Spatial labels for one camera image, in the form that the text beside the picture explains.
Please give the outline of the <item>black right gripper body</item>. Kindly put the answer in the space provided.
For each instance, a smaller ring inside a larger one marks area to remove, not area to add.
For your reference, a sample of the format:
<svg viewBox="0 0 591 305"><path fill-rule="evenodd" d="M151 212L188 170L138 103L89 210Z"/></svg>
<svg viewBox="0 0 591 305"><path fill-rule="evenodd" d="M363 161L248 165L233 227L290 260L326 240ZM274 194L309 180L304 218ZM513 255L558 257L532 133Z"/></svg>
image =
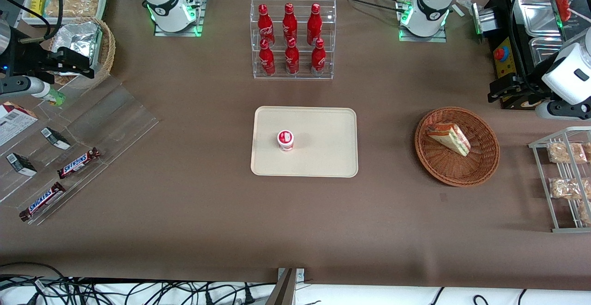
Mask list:
<svg viewBox="0 0 591 305"><path fill-rule="evenodd" d="M0 50L0 71L6 77L35 76L59 69L57 61L51 57L51 51L37 43L2 42Z"/></svg>

